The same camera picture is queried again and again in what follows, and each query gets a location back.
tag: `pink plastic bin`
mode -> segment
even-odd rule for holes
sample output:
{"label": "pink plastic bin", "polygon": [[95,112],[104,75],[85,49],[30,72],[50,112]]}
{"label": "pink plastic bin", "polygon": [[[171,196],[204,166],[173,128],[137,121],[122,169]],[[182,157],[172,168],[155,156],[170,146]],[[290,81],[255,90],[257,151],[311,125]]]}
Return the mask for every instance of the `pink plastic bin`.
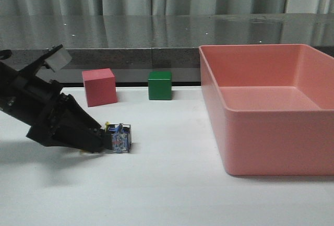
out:
{"label": "pink plastic bin", "polygon": [[334,175],[334,58],[308,45],[201,46],[201,84],[232,175]]}

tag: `white table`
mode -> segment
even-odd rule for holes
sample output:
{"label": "white table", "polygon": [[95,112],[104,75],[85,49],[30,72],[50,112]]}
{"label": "white table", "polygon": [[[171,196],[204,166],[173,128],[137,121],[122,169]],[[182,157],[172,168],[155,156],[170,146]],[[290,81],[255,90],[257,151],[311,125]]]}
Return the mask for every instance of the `white table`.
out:
{"label": "white table", "polygon": [[132,125],[129,154],[43,147],[0,113],[0,225],[334,225],[334,177],[225,173],[200,87],[172,101],[118,88],[118,103],[87,108],[101,125]]}

